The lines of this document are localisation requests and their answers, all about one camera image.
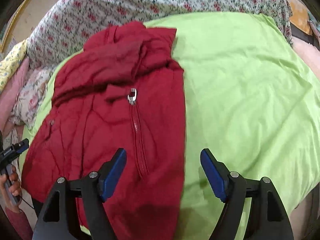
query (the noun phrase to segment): lime green sheet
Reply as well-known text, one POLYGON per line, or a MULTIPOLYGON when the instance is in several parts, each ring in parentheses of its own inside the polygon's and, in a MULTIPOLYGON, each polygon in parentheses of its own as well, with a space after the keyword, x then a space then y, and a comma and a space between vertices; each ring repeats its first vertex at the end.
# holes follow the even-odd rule
MULTIPOLYGON (((320 86, 273 19, 192 13, 145 25, 177 28, 172 57, 185 70, 186 174, 175 238, 209 239, 222 211, 200 165, 206 147, 246 178, 270 177, 290 214, 320 181, 320 86)), ((40 127, 52 93, 50 81, 46 105, 25 136, 40 127)), ((250 200, 237 239, 249 209, 250 200)))

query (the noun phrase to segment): silver zipper pull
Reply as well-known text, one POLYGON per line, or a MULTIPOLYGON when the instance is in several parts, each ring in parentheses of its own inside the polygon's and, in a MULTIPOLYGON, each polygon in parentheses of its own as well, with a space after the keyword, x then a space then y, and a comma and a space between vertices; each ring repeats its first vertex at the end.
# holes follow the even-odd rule
POLYGON ((137 100, 137 90, 136 90, 135 88, 132 88, 130 95, 128 95, 128 101, 129 101, 130 105, 133 106, 133 105, 136 104, 136 100, 137 100))

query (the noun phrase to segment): floral bedspread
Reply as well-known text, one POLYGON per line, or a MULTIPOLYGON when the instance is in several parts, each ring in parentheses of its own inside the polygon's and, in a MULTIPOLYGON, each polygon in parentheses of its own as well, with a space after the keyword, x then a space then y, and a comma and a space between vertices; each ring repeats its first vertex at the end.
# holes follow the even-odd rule
POLYGON ((195 11, 265 14, 292 45, 292 11, 287 0, 59 0, 28 39, 30 67, 58 64, 109 25, 195 11))
POLYGON ((25 124, 29 129, 33 127, 39 106, 47 91, 48 81, 56 67, 56 65, 49 65, 34 70, 29 69, 26 84, 18 95, 9 121, 15 125, 25 124))

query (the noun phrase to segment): metal screw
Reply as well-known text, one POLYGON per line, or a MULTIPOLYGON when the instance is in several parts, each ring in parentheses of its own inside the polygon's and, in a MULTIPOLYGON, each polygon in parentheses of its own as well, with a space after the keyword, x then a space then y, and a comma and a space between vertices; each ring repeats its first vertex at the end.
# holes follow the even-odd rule
POLYGON ((65 179, 64 179, 63 177, 61 177, 61 178, 59 178, 59 179, 57 180, 57 182, 58 182, 59 184, 64 183, 64 181, 65 181, 65 179))
POLYGON ((231 175, 231 177, 233 177, 233 178, 237 178, 237 177, 239 177, 239 173, 238 173, 238 172, 236 172, 236 171, 232 171, 232 172, 230 172, 230 175, 231 175))
POLYGON ((271 181, 268 177, 263 177, 262 180, 264 183, 270 183, 271 181))
POLYGON ((90 172, 90 174, 89 174, 89 177, 92 178, 92 179, 94 179, 94 178, 97 177, 97 176, 98 176, 98 173, 97 173, 96 171, 92 171, 92 172, 90 172))

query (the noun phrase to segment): human hand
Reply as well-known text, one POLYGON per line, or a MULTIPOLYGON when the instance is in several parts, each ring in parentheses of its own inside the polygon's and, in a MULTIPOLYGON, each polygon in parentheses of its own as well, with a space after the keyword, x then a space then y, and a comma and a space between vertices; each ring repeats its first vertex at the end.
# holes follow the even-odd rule
MULTIPOLYGON (((16 168, 12 166, 12 174, 9 176, 9 179, 12 182, 12 186, 9 188, 9 191, 13 196, 18 196, 18 195, 22 196, 21 184, 18 181, 19 176, 16 171, 17 171, 16 168)), ((5 174, 0 176, 0 191, 2 196, 4 197, 5 204, 7 208, 10 209, 12 212, 20 213, 19 205, 21 203, 21 200, 20 200, 20 203, 18 203, 18 205, 12 204, 8 196, 8 193, 4 187, 6 180, 7 180, 7 176, 5 174)))

